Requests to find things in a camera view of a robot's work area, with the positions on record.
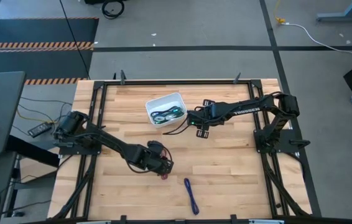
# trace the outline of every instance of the hazard tape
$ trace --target hazard tape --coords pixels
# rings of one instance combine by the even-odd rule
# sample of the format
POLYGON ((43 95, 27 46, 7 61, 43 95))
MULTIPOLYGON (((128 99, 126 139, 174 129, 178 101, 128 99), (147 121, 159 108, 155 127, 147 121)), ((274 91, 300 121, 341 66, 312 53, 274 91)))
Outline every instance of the hazard tape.
MULTIPOLYGON (((80 50, 93 50, 92 47, 80 47, 80 50)), ((15 50, 0 50, 0 53, 6 52, 52 52, 52 51, 63 51, 63 50, 78 50, 76 47, 68 47, 68 48, 56 48, 56 49, 15 49, 15 50)))
POLYGON ((76 84, 79 80, 87 78, 40 78, 25 81, 25 85, 56 85, 56 84, 76 84))
POLYGON ((92 42, 21 42, 21 43, 2 43, 0 42, 0 49, 80 49, 93 48, 92 42))

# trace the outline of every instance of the yellow connector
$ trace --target yellow connector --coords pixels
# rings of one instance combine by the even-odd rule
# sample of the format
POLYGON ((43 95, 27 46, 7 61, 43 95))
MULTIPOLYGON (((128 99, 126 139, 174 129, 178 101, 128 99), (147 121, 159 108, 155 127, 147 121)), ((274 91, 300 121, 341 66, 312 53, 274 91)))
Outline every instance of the yellow connector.
POLYGON ((280 23, 280 24, 286 22, 286 20, 285 20, 284 18, 276 17, 276 20, 277 20, 277 22, 280 23))
POLYGON ((281 2, 281 0, 278 0, 277 3, 276 3, 275 8, 273 9, 274 18, 276 19, 276 21, 277 21, 279 24, 285 22, 285 19, 284 19, 284 18, 279 18, 279 17, 276 16, 276 12, 277 12, 278 6, 280 5, 280 2, 281 2))

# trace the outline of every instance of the blue cable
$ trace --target blue cable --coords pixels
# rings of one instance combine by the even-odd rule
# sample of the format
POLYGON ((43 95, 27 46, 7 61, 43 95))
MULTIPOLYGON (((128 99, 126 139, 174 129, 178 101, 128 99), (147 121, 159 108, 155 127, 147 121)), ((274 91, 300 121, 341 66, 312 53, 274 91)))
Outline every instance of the blue cable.
POLYGON ((200 213, 200 209, 198 208, 197 203, 195 203, 193 190, 191 189, 191 184, 188 178, 184 178, 184 186, 186 186, 188 195, 190 196, 191 209, 193 210, 194 215, 198 215, 200 213))

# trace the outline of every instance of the wooden tabletop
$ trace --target wooden tabletop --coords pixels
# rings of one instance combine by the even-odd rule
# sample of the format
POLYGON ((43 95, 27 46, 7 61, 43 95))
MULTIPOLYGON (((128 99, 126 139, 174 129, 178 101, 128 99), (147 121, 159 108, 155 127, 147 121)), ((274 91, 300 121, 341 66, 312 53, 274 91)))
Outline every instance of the wooden tabletop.
MULTIPOLYGON (((73 110, 88 114, 93 82, 78 82, 73 110)), ((262 85, 264 94, 280 90, 277 79, 263 79, 262 85)), ((133 144, 160 141, 172 153, 175 164, 167 180, 154 173, 135 174, 117 152, 104 147, 96 163, 89 220, 119 220, 121 215, 127 215, 128 220, 229 219, 231 214, 270 218, 264 172, 253 138, 253 115, 235 116, 224 126, 211 127, 208 139, 195 137, 195 127, 176 136, 164 136, 162 133, 180 123, 155 129, 145 103, 175 92, 182 95, 188 110, 200 106, 203 99, 227 103, 249 99, 247 85, 109 86, 105 131, 133 144), (186 177, 200 209, 198 215, 192 213, 183 184, 186 177)), ((58 171, 48 217, 55 215, 74 191, 79 161, 79 156, 73 156, 58 171)), ((279 164, 286 189, 302 209, 311 213, 300 164, 285 154, 279 154, 279 164)), ((273 189, 279 202, 278 191, 273 189)), ((84 197, 83 192, 79 215, 84 197)))

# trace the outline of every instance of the white plastic bin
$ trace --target white plastic bin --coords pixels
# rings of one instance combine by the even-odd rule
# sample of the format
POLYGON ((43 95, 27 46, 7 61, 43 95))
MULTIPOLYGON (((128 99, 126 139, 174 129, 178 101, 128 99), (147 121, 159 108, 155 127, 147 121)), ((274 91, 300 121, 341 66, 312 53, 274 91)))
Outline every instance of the white plastic bin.
POLYGON ((164 127, 168 124, 173 124, 181 119, 184 119, 185 115, 186 115, 186 105, 184 105, 183 99, 181 94, 179 93, 172 93, 169 94, 167 96, 163 96, 161 98, 158 99, 154 99, 154 100, 150 100, 146 103, 146 110, 147 110, 147 114, 150 118, 151 123, 156 127, 156 128, 161 128, 164 127), (171 121, 162 123, 162 124, 156 124, 155 121, 152 119, 151 117, 151 113, 155 112, 155 111, 165 111, 168 110, 169 108, 173 107, 173 106, 178 106, 182 109, 184 115, 179 117, 179 118, 175 118, 171 121))

